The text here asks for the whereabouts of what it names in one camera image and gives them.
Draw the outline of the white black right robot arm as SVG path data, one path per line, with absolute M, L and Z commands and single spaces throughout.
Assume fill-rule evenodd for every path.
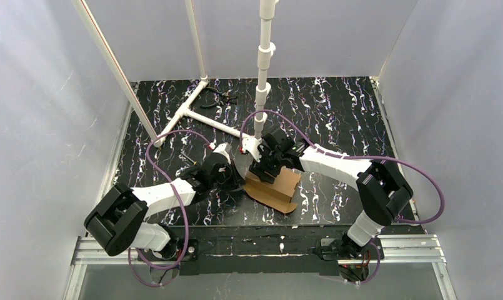
M 282 129 L 257 139 L 242 139 L 242 153 L 252 155 L 249 173 L 263 183 L 274 184 L 282 169 L 318 173 L 354 188 L 362 212 L 338 245 L 340 250 L 360 251 L 383 228 L 392 224 L 414 193 L 391 159 L 356 159 L 327 150 L 305 139 L 298 141 Z

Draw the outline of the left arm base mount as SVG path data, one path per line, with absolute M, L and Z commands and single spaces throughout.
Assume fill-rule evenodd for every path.
M 144 257 L 154 263 L 174 262 L 184 253 L 182 261 L 196 261 L 199 256 L 199 241 L 189 239 L 187 247 L 184 247 L 183 238 L 172 238 L 169 243 L 161 250 L 142 249 Z

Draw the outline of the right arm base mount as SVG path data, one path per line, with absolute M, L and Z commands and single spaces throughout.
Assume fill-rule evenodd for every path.
M 341 237 L 325 237 L 311 248 L 311 253 L 317 255 L 325 261 L 362 259 L 367 254 L 371 258 L 385 258 L 381 240 L 378 237 L 372 238 L 365 246 L 360 246 L 354 242 L 346 233 Z

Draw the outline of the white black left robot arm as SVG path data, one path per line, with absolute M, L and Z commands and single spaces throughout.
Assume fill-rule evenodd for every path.
M 163 226 L 149 224 L 146 218 L 202 201 L 213 189 L 238 191 L 244 183 L 229 155 L 214 151 L 171 182 L 149 187 L 113 185 L 83 225 L 109 256 L 129 248 L 162 252 L 179 239 Z

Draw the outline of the brown cardboard box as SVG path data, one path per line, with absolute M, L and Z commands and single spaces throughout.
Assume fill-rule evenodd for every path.
M 280 213 L 290 214 L 297 208 L 297 203 L 292 202 L 292 198 L 300 181 L 300 174 L 285 167 L 281 169 L 273 184 L 262 182 L 249 172 L 246 175 L 244 190 L 251 199 Z

